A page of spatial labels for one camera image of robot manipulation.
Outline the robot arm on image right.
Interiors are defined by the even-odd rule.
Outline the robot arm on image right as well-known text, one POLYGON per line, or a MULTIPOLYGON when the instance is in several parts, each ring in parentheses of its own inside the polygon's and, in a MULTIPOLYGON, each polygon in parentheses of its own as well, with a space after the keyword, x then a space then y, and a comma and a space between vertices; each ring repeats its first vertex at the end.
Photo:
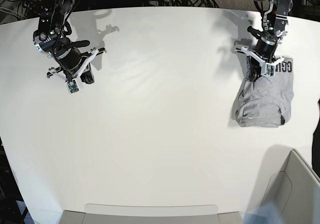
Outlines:
POLYGON ((276 48, 288 32, 288 15, 293 8, 293 0, 268 0, 269 8, 262 12, 262 31, 249 26, 247 31, 257 39, 254 49, 242 47, 248 60, 248 80, 257 81, 260 77, 274 77, 276 69, 285 58, 275 57, 276 48))

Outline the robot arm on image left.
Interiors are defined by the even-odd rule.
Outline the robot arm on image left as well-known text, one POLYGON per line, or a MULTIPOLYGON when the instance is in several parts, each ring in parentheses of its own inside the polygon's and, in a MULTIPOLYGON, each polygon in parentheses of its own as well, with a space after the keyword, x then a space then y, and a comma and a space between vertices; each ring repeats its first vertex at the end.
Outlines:
POLYGON ((58 64, 58 68, 50 69, 48 77, 64 73, 62 78, 71 81, 86 57, 79 49, 90 45, 88 40, 69 39, 72 28, 68 18, 77 6, 76 0, 40 0, 39 6, 41 10, 33 44, 58 64))

